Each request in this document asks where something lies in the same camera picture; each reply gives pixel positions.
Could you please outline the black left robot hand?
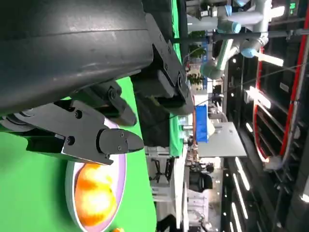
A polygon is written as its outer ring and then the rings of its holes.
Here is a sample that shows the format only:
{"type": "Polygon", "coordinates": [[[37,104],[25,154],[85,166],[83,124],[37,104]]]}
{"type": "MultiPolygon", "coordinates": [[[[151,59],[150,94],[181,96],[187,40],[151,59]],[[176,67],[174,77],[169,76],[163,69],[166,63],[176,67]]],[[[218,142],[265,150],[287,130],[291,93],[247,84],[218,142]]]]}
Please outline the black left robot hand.
{"type": "Polygon", "coordinates": [[[3,0],[0,129],[27,150],[111,165],[143,140],[105,123],[134,126],[117,80],[174,115],[193,112],[185,71],[140,0],[3,0]]]}

